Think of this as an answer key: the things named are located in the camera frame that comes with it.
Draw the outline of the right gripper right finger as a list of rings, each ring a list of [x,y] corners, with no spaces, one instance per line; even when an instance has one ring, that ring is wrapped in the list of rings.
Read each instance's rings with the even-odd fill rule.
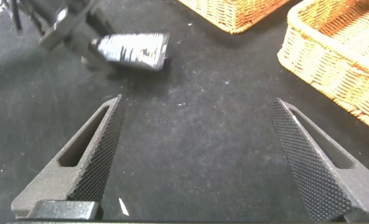
[[[311,220],[369,223],[369,169],[292,104],[271,119]]]

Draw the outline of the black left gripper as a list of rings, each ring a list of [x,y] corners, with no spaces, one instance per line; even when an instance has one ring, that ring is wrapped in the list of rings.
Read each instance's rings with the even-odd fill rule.
[[[68,39],[68,48],[80,56],[81,63],[89,70],[110,70],[108,61],[97,50],[93,41],[99,35],[94,31],[94,15],[88,5],[93,1],[82,0],[26,0],[29,16],[39,31],[46,31],[39,21],[41,17],[48,25],[47,32],[39,44],[52,50]]]

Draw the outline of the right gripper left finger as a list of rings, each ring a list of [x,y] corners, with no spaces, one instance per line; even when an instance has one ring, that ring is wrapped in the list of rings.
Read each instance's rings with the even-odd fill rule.
[[[100,203],[123,126],[121,94],[104,102],[12,201],[16,218],[27,218],[43,200]]]

